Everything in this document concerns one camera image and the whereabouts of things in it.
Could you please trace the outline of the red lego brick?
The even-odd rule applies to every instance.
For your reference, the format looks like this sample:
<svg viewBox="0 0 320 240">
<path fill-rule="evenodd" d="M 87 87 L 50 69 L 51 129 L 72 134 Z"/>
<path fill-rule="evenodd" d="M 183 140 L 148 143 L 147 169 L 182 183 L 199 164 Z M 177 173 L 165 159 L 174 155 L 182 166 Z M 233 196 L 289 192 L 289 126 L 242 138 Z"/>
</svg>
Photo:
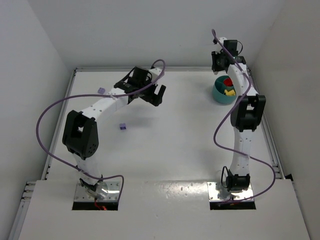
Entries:
<svg viewBox="0 0 320 240">
<path fill-rule="evenodd" d="M 229 77 L 223 80 L 223 84 L 225 86 L 227 86 L 227 87 L 232 87 L 233 86 L 233 82 Z"/>
</svg>

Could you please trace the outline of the long yellow lego plate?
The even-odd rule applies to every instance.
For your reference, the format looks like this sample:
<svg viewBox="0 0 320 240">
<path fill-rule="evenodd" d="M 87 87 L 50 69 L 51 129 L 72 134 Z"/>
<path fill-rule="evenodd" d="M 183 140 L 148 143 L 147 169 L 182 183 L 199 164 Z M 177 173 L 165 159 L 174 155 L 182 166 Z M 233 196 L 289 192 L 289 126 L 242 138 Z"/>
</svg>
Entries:
<svg viewBox="0 0 320 240">
<path fill-rule="evenodd" d="M 225 94 L 226 96 L 232 97 L 232 96 L 235 96 L 235 95 L 236 95 L 236 92 L 235 92 L 234 89 L 231 89 L 231 90 L 225 89 L 225 90 L 224 90 L 224 94 Z"/>
</svg>

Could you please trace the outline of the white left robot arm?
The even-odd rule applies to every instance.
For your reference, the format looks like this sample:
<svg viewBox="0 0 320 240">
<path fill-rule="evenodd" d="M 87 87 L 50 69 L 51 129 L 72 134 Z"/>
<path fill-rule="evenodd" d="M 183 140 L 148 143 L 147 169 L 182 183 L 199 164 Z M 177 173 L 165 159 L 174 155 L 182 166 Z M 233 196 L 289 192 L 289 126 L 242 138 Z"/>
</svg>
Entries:
<svg viewBox="0 0 320 240">
<path fill-rule="evenodd" d="M 162 85 L 158 93 L 155 90 L 157 81 L 163 75 L 164 70 L 160 68 L 136 66 L 128 76 L 113 85 L 107 97 L 102 97 L 81 111 L 72 110 L 67 114 L 62 143 L 77 163 L 81 186 L 93 198 L 105 199 L 109 192 L 95 157 L 99 147 L 98 121 L 106 120 L 137 98 L 155 107 L 160 105 L 166 86 Z"/>
</svg>

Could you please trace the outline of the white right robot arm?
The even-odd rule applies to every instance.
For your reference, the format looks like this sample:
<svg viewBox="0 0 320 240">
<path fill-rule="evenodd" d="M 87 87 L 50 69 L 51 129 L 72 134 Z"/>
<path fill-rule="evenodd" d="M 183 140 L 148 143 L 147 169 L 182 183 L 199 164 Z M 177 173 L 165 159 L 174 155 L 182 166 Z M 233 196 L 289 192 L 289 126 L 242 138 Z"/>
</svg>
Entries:
<svg viewBox="0 0 320 240">
<path fill-rule="evenodd" d="M 249 155 L 253 134 L 260 125 L 266 97 L 260 95 L 249 78 L 245 58 L 239 55 L 238 41 L 225 37 L 214 39 L 217 49 L 211 53 L 214 73 L 225 71 L 232 81 L 237 100 L 230 113 L 234 130 L 234 152 L 227 170 L 228 192 L 246 191 L 250 185 Z"/>
</svg>

